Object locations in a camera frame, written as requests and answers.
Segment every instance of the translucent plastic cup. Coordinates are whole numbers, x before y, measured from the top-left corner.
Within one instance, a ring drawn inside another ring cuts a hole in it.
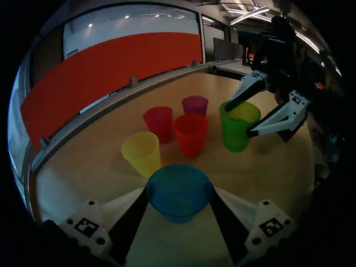
[[[183,224],[190,221],[209,203],[209,178],[189,165],[168,165],[148,180],[146,193],[151,205],[168,221]]]
[[[194,158],[202,152],[208,127],[208,120],[199,114],[185,114],[175,119],[173,129],[184,156]]]
[[[222,139],[224,146],[230,152],[242,152],[250,143],[247,129],[261,118],[261,112],[255,105],[243,102],[230,112],[225,111],[223,103],[220,108]]]
[[[169,143],[173,136],[173,111],[170,107],[154,107],[145,112],[143,119],[150,132],[157,135],[160,144]]]
[[[121,153],[143,177],[149,178],[162,166],[158,137],[151,132],[139,132],[126,138]]]
[[[209,101],[201,96],[186,97],[182,100],[184,114],[200,114],[206,116]]]

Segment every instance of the glass window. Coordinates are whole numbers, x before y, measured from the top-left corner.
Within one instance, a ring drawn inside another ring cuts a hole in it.
[[[105,8],[68,22],[64,28],[63,54],[67,58],[107,40],[149,32],[199,34],[194,12],[151,4]]]

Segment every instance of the orange wall panel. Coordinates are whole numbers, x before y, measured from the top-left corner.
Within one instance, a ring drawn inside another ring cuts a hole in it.
[[[33,146],[99,98],[167,70],[202,62],[200,36],[158,32],[121,37],[89,47],[51,69],[30,91],[21,114]]]

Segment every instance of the red cup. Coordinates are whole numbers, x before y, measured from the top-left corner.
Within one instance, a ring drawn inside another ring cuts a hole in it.
[[[206,116],[209,101],[201,96],[186,97],[182,100],[184,114],[200,114]]]
[[[175,119],[173,129],[184,156],[197,157],[204,148],[209,122],[199,114],[185,114]]]
[[[157,135],[160,144],[172,140],[173,110],[170,107],[154,107],[143,114],[143,119],[150,132]]]

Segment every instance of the table surface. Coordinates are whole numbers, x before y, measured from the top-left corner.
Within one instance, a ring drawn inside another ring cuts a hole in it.
[[[292,218],[308,207],[313,191],[312,142],[304,124],[287,143],[276,134],[252,138],[241,153],[222,142],[219,106],[241,82],[195,73],[157,87],[101,117],[62,146],[38,173],[36,194],[43,219],[61,223],[92,198],[105,203],[144,185],[146,178],[121,155],[124,139],[146,130],[144,112],[170,106],[183,114],[181,101],[190,95],[209,100],[209,131],[198,158],[185,158],[176,139],[160,145],[162,164],[189,164],[215,185],[252,203],[270,199]],[[277,106],[273,94],[261,92],[249,102],[262,116]],[[191,222],[167,222],[150,204],[128,255],[127,266],[228,266],[230,257],[212,210],[207,206]]]

